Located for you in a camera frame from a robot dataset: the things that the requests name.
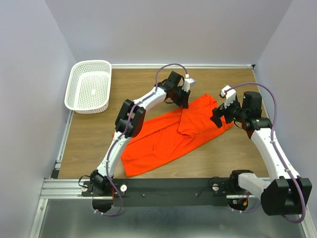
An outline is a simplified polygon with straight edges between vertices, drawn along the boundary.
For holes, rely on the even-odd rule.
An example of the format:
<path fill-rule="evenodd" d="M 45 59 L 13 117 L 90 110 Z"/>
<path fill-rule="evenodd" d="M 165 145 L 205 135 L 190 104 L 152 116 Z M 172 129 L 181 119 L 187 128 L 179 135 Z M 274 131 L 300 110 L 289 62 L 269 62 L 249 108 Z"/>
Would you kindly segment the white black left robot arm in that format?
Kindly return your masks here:
<path fill-rule="evenodd" d="M 181 108 L 188 108 L 190 88 L 195 84 L 196 81 L 189 74 L 182 76 L 172 71 L 167 79 L 156 82 L 152 90 L 141 98 L 123 102 L 115 120 L 115 132 L 110 147 L 90 175 L 90 183 L 97 195 L 104 196 L 114 187 L 112 178 L 118 159 L 132 138 L 141 132 L 146 112 L 167 99 Z"/>

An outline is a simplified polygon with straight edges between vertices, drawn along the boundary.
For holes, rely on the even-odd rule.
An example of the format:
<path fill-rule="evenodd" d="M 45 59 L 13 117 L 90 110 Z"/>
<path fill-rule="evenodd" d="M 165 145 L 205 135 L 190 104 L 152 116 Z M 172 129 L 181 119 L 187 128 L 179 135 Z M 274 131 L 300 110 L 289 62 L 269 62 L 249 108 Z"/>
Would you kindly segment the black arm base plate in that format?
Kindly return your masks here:
<path fill-rule="evenodd" d="M 82 196 L 92 197 L 96 209 L 124 207 L 233 206 L 245 210 L 253 198 L 234 189 L 228 178 L 115 178 L 112 183 L 94 185 L 85 181 Z"/>

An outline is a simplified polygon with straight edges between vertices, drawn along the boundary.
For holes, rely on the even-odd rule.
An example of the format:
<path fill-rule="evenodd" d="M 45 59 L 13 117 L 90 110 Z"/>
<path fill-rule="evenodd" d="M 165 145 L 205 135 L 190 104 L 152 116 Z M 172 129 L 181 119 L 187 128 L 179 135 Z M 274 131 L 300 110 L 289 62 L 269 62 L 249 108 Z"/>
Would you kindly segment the white perforated plastic basket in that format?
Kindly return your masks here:
<path fill-rule="evenodd" d="M 78 114 L 102 113 L 108 108 L 112 66 L 106 60 L 76 63 L 69 75 L 65 106 Z"/>

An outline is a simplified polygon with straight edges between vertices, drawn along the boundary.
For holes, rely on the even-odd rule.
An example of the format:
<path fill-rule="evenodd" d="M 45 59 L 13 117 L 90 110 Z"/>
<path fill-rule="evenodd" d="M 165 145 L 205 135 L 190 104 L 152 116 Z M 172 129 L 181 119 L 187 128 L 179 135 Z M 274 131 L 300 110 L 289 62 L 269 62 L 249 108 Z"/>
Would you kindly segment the orange t shirt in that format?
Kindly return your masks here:
<path fill-rule="evenodd" d="M 138 176 L 166 165 L 231 129 L 211 121 L 217 101 L 204 94 L 189 103 L 144 122 L 141 132 L 125 148 L 121 160 L 127 177 Z"/>

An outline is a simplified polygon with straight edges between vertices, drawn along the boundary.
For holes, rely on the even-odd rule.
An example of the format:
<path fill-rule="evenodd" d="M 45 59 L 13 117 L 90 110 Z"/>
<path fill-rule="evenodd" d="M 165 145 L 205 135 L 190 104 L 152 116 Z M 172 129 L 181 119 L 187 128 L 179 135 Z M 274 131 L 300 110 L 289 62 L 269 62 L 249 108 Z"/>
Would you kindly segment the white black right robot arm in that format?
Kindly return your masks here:
<path fill-rule="evenodd" d="M 240 103 L 235 90 L 226 86 L 220 96 L 225 102 L 213 109 L 211 121 L 219 128 L 239 122 L 257 147 L 270 179 L 265 181 L 250 170 L 234 170 L 228 181 L 229 191 L 248 191 L 260 200 L 269 216 L 304 215 L 312 183 L 299 175 L 282 151 L 270 119 L 262 116 L 261 94 L 247 91 Z"/>

